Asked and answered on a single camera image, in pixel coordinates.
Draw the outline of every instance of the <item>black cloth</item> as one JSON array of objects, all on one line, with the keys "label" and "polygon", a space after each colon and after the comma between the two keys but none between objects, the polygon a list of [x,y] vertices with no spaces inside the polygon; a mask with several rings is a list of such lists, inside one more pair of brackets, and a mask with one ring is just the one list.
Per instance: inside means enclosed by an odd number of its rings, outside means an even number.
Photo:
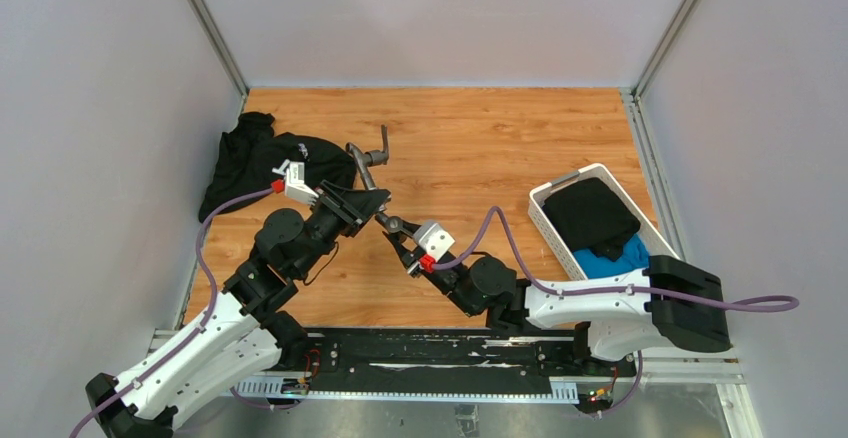
[{"label": "black cloth", "polygon": [[[221,133],[215,174],[197,214],[201,222],[228,200],[269,188],[272,181],[282,178],[271,170],[285,160],[306,164],[304,181],[310,187],[318,186],[322,180],[345,188],[353,186],[356,164],[344,150],[312,136],[291,133],[274,136],[272,123],[272,115],[243,113],[233,131]],[[222,213],[236,211],[258,200],[238,203]]]},{"label": "black cloth", "polygon": [[641,223],[599,178],[566,186],[545,200],[542,211],[572,251],[589,248],[595,256],[621,258],[624,245]]}]

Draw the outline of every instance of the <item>white laundry basket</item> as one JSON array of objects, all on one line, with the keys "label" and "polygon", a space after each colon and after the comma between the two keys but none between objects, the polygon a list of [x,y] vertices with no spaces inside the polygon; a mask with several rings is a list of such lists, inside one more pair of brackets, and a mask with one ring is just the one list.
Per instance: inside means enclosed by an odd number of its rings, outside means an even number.
[{"label": "white laundry basket", "polygon": [[556,255],[557,260],[559,260],[559,263],[563,268],[565,268],[565,272],[568,273],[568,276],[572,280],[586,280],[586,274],[583,273],[583,269],[577,264],[577,260],[574,259],[574,255],[571,253],[571,250],[565,246],[565,241],[563,241],[562,237],[556,232],[554,226],[551,224],[551,220],[549,220],[542,211],[542,205],[545,204],[545,200],[547,200],[552,194],[587,178],[600,178],[601,181],[603,181],[613,192],[615,192],[616,195],[618,195],[619,198],[621,198],[621,201],[627,205],[627,209],[633,213],[633,216],[639,219],[642,226],[639,228],[639,233],[637,234],[639,235],[639,238],[642,239],[642,242],[645,244],[645,248],[648,249],[648,253],[650,255],[668,255],[678,258],[677,253],[668,246],[668,243],[665,239],[663,239],[659,231],[654,228],[654,225],[648,221],[648,218],[645,217],[642,210],[640,210],[630,196],[627,195],[627,192],[624,191],[624,188],[622,188],[615,177],[612,176],[609,169],[600,163],[595,163],[561,176],[555,180],[549,181],[542,186],[533,188],[533,191],[530,192],[530,209],[528,210],[530,219],[533,220],[533,223],[536,224],[536,228],[538,228],[542,233],[542,236],[545,237],[545,241],[548,242],[548,246],[551,247],[551,250]]}]

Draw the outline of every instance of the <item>white wall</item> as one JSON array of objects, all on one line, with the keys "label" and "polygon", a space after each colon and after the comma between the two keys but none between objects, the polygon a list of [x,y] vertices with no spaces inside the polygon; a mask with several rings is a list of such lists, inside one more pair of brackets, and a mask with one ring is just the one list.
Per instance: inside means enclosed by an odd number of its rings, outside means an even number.
[{"label": "white wall", "polygon": [[630,86],[681,0],[206,1],[251,86]]},{"label": "white wall", "polygon": [[239,102],[185,0],[0,0],[0,23],[0,434],[61,437],[173,321]]},{"label": "white wall", "polygon": [[703,0],[644,99],[687,254],[725,297],[769,438],[845,436],[848,0]]}]

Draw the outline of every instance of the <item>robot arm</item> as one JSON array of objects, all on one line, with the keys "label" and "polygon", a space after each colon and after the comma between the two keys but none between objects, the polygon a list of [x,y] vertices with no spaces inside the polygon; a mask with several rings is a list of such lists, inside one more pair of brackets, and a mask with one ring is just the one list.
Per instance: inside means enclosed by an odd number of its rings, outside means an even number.
[{"label": "robot arm", "polygon": [[[97,375],[88,383],[92,408],[132,386],[97,415],[107,436],[169,438],[173,429],[244,377],[274,366],[290,369],[303,355],[305,330],[278,310],[297,293],[294,281],[306,279],[340,236],[356,236],[390,195],[328,182],[312,190],[303,183],[302,163],[284,168],[286,194],[310,204],[311,215],[304,220],[293,209],[271,213],[256,233],[250,258],[209,307],[137,365],[116,377]],[[145,376],[143,382],[139,376]]]},{"label": "robot arm", "polygon": [[[419,227],[398,217],[381,223],[410,276],[424,275],[468,316],[487,312],[491,329],[521,333],[577,323],[575,357],[604,362],[653,347],[702,353],[731,347],[723,310],[632,291],[667,289],[722,301],[719,278],[673,257],[653,256],[648,268],[610,278],[540,283],[570,295],[563,296],[517,279],[514,270],[488,253],[478,253],[484,256],[470,266],[436,269],[435,263],[455,261],[448,251],[454,240],[441,225],[428,221]],[[412,249],[403,244],[408,238],[414,242]],[[611,287],[631,291],[591,293]]]}]

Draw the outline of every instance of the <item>red connector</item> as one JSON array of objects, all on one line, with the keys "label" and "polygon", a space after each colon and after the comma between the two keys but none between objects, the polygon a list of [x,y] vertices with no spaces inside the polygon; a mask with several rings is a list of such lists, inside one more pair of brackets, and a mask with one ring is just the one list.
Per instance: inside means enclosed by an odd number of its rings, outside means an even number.
[{"label": "red connector", "polygon": [[424,255],[418,260],[418,263],[421,265],[421,268],[424,269],[427,273],[433,272],[433,265],[436,263],[436,259],[430,255]]}]

